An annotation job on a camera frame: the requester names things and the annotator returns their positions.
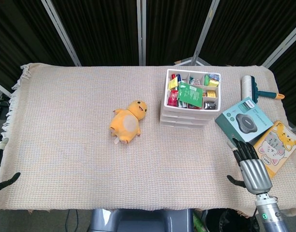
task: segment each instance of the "yellow plush toy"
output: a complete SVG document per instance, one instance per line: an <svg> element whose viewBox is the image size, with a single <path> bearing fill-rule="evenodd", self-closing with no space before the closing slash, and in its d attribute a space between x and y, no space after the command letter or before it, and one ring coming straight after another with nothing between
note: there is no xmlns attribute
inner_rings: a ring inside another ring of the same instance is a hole
<svg viewBox="0 0 296 232"><path fill-rule="evenodd" d="M147 105L143 101L133 101L128 108L114 110L116 116L110 124L112 136L117 136L115 143L121 141L128 144L135 135L140 136L138 121L143 119L147 112Z"/></svg>

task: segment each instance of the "teal lint roller handle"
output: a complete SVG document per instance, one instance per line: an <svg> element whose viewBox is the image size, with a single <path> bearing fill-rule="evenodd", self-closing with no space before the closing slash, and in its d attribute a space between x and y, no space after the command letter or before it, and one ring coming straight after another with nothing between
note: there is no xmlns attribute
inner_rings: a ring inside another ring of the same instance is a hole
<svg viewBox="0 0 296 232"><path fill-rule="evenodd" d="M274 98L274 99L284 99L285 98L285 96L280 93L258 91L257 94L259 96L266 97L266 98Z"/></svg>

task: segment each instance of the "cartoon cat illustration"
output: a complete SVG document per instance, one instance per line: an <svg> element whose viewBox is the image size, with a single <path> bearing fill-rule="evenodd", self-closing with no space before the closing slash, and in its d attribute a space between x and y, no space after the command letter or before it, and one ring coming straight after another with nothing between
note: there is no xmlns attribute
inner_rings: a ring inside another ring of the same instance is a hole
<svg viewBox="0 0 296 232"><path fill-rule="evenodd" d="M278 136L274 132L269 132L266 137L268 144L275 149L277 149L280 155L283 155L285 152L284 144L279 140Z"/></svg>
<svg viewBox="0 0 296 232"><path fill-rule="evenodd" d="M296 145L296 139L291 138L288 134L284 132L283 123L279 122L277 125L277 130L273 129L272 131L277 133L278 138L284 144L284 148L287 151L292 150L293 146Z"/></svg>
<svg viewBox="0 0 296 232"><path fill-rule="evenodd" d="M262 145L259 147L258 151L261 154L266 155L271 161L274 166L278 165L280 160L284 158L284 153L281 155L277 149L274 147L270 146L269 143L264 140Z"/></svg>

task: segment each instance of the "beige woven tablecloth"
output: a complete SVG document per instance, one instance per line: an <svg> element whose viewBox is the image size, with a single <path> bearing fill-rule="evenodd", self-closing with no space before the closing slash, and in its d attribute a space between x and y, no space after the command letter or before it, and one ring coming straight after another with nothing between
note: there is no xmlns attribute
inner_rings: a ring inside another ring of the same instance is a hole
<svg viewBox="0 0 296 232"><path fill-rule="evenodd" d="M227 138L214 120L202 130L159 125L168 67L57 67L29 64L11 99L4 127L9 143L0 181L0 209L233 208L251 215L255 196L232 185L242 179ZM240 101L240 78L277 91L264 67L175 67L222 75L221 111ZM113 143L113 110L136 99L148 105L141 136ZM260 98L271 121L287 123L280 100ZM296 214L296 153L272 180L281 209Z"/></svg>

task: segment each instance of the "floor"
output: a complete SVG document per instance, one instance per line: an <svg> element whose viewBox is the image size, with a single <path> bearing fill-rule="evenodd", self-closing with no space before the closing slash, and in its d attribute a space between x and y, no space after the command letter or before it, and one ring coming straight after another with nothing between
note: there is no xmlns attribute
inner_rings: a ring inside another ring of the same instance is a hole
<svg viewBox="0 0 296 232"><path fill-rule="evenodd" d="M2 116L2 118L0 132L5 122L5 117ZM78 210L78 232L86 232L91 213L91 210ZM34 211L31 214L27 210L0 210L0 232L63 232L65 231L66 216L67 210ZM290 232L296 232L296 216L286 217L285 222ZM68 231L74 231L75 227L76 214L74 210L71 210Z"/></svg>

